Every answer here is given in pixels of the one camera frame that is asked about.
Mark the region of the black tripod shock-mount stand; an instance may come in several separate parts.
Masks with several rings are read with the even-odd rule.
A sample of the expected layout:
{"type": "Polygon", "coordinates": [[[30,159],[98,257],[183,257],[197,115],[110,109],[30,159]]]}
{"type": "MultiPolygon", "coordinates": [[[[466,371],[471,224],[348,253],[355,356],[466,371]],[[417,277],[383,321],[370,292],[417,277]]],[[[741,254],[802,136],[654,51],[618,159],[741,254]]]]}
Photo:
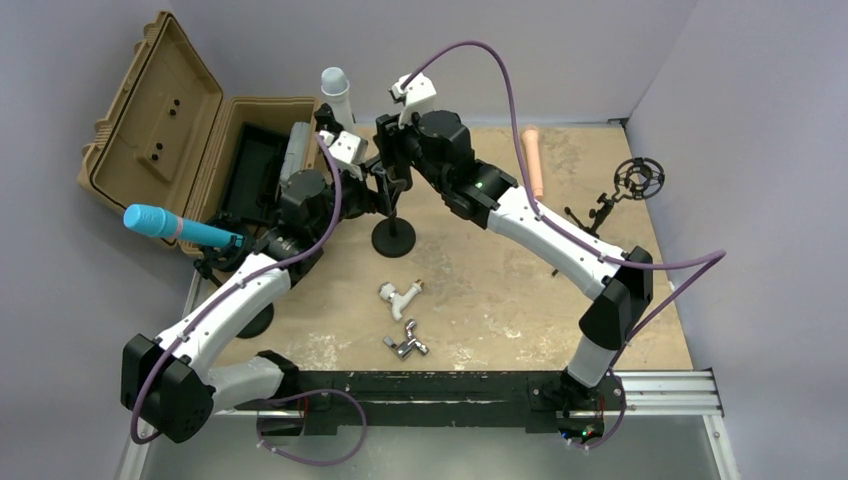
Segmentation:
{"type": "Polygon", "coordinates": [[[613,175],[614,192],[611,195],[602,193],[596,203],[599,209],[589,210],[591,223],[585,225],[566,206],[564,214],[571,219],[582,231],[598,238],[598,230],[608,218],[615,205],[622,200],[645,201],[656,196],[666,182],[664,167],[649,157],[634,157],[622,162],[613,175]]]}

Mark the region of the black microphone silver grille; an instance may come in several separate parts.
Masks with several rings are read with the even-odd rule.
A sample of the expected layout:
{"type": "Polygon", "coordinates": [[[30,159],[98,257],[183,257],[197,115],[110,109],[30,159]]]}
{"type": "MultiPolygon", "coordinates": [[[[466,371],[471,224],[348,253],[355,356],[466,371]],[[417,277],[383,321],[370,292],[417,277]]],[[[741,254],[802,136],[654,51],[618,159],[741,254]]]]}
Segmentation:
{"type": "Polygon", "coordinates": [[[407,164],[398,164],[394,167],[395,180],[399,183],[402,192],[409,191],[413,187],[412,169],[407,164]]]}

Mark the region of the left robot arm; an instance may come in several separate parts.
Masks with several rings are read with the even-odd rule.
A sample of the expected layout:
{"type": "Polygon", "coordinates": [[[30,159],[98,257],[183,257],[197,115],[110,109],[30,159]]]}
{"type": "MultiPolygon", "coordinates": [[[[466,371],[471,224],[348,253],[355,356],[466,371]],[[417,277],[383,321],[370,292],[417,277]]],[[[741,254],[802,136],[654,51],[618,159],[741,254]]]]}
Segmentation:
{"type": "Polygon", "coordinates": [[[262,237],[238,245],[228,236],[234,269],[199,307],[157,336],[138,334],[124,346],[120,399],[132,413],[135,443],[158,436],[182,443],[215,413],[250,402],[284,409],[303,393],[299,368],[272,350],[234,366],[215,362],[310,273],[341,221],[377,212],[376,193],[357,165],[331,159],[328,166],[330,180],[316,169],[289,178],[281,218],[262,237]]]}

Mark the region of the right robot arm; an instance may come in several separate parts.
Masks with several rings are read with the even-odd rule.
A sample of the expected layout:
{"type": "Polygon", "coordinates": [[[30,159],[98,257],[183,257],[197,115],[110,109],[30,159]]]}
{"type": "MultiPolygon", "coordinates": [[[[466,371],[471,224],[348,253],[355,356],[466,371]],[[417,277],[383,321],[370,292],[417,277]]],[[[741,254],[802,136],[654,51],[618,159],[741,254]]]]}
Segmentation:
{"type": "Polygon", "coordinates": [[[564,274],[591,301],[578,325],[578,347],[556,387],[540,399],[570,412],[598,402],[601,381],[653,299],[653,274],[641,247],[609,245],[539,205],[501,168],[478,159],[458,114],[436,110],[375,122],[375,144],[390,174],[410,182],[417,171],[457,217],[525,247],[564,274]]]}

